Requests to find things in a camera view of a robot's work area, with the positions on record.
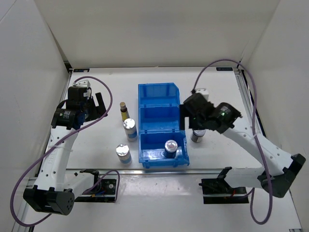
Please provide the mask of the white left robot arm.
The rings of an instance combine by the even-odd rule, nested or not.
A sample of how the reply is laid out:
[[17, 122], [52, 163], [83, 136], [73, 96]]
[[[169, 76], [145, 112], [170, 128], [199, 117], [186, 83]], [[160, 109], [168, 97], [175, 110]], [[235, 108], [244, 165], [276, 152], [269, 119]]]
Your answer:
[[65, 172], [78, 129], [100, 118], [106, 108], [100, 93], [95, 105], [90, 87], [72, 86], [68, 97], [55, 110], [51, 122], [51, 153], [42, 162], [40, 173], [32, 188], [25, 189], [24, 200], [37, 212], [68, 215], [75, 198], [85, 190], [97, 193], [101, 188], [97, 171], [85, 171], [73, 180], [65, 181]]

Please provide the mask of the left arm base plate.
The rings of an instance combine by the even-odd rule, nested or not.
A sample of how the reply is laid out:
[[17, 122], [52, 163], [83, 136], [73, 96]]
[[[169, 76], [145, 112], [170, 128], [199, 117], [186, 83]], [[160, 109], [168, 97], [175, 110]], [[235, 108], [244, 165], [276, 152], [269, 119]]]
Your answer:
[[83, 169], [77, 174], [90, 175], [91, 181], [86, 183], [86, 188], [79, 195], [74, 194], [76, 203], [116, 203], [120, 186], [120, 173], [117, 170], [100, 174], [95, 169]]

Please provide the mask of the sauce jar white lid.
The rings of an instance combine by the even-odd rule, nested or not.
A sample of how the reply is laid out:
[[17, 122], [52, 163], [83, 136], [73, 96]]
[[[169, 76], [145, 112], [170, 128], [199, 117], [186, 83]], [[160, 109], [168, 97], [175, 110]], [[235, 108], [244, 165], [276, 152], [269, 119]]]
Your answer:
[[168, 140], [165, 142], [165, 157], [167, 159], [174, 159], [176, 157], [178, 144], [175, 140]]
[[206, 133], [206, 130], [192, 130], [191, 140], [194, 143], [200, 143], [205, 133]]

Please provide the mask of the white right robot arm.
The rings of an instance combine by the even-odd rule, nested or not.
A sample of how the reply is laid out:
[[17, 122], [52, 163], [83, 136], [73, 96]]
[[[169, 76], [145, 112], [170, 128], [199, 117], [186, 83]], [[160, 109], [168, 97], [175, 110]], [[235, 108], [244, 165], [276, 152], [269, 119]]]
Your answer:
[[231, 193], [236, 188], [249, 187], [282, 198], [306, 161], [301, 154], [285, 152], [262, 134], [254, 133], [248, 120], [226, 102], [214, 106], [196, 92], [180, 105], [180, 129], [185, 127], [185, 118], [189, 119], [189, 128], [216, 131], [234, 141], [261, 164], [260, 168], [225, 167], [216, 178], [203, 179], [201, 186], [211, 193]]

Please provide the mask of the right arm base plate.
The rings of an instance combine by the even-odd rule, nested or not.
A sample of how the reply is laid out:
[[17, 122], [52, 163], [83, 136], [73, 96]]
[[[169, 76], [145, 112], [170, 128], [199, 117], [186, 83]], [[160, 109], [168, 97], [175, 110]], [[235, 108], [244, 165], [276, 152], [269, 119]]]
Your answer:
[[201, 179], [198, 184], [202, 189], [204, 204], [248, 204], [245, 187], [232, 188], [217, 179]]

